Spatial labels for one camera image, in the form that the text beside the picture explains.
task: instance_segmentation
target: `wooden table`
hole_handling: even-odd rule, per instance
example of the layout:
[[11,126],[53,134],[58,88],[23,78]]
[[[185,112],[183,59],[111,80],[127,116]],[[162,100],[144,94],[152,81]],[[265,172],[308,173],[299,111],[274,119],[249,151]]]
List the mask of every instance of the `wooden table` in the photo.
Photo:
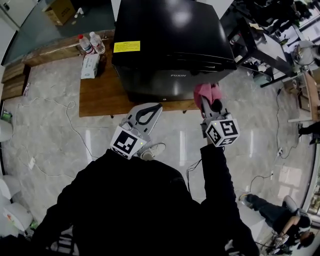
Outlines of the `wooden table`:
[[320,121],[319,110],[318,110],[318,107],[320,106],[320,99],[319,99],[319,95],[318,95],[317,83],[314,80],[314,78],[311,75],[309,75],[308,72],[305,72],[303,74],[303,78],[304,78],[304,83],[306,85],[306,90],[308,93],[311,116],[307,117],[307,118],[290,119],[290,120],[288,120],[288,123],[305,122],[305,121],[315,121],[315,122]]
[[[97,77],[80,83],[79,116],[127,114],[138,103],[130,102],[111,60],[113,40],[104,41],[105,55],[101,56]],[[197,110],[193,99],[161,102],[164,111]]]

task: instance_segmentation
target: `water bottle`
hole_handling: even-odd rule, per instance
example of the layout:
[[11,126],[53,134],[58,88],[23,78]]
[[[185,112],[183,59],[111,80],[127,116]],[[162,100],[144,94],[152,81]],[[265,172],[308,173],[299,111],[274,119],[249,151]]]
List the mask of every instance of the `water bottle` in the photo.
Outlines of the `water bottle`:
[[95,50],[92,47],[88,38],[80,34],[78,35],[78,39],[79,39],[80,46],[86,52],[86,54],[95,54]]
[[95,32],[90,33],[90,43],[92,44],[92,46],[98,54],[101,55],[106,52],[104,43],[102,42],[100,36],[97,35]]

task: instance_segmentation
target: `door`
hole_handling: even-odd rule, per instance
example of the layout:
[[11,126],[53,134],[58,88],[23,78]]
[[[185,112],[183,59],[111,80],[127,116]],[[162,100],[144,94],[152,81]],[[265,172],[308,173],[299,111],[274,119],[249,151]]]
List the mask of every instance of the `door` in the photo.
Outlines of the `door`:
[[36,4],[34,0],[0,0],[1,8],[19,27],[24,23]]
[[1,64],[4,58],[4,55],[8,49],[8,46],[15,34],[15,30],[13,30],[2,18],[0,18],[0,32],[1,32],[1,36],[0,36],[0,64]]

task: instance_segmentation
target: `yellow label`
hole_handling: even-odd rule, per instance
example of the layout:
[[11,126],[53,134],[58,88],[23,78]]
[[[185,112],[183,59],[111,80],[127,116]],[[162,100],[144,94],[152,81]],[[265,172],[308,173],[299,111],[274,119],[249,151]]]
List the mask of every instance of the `yellow label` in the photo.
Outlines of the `yellow label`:
[[114,53],[139,52],[140,41],[116,42],[114,44]]

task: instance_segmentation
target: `black mini fridge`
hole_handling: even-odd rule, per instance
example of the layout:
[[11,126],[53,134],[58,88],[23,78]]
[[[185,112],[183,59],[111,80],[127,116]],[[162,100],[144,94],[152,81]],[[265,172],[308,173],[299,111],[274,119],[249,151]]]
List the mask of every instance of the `black mini fridge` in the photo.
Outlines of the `black mini fridge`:
[[237,69],[214,8],[192,0],[121,0],[112,64],[139,103],[192,99]]

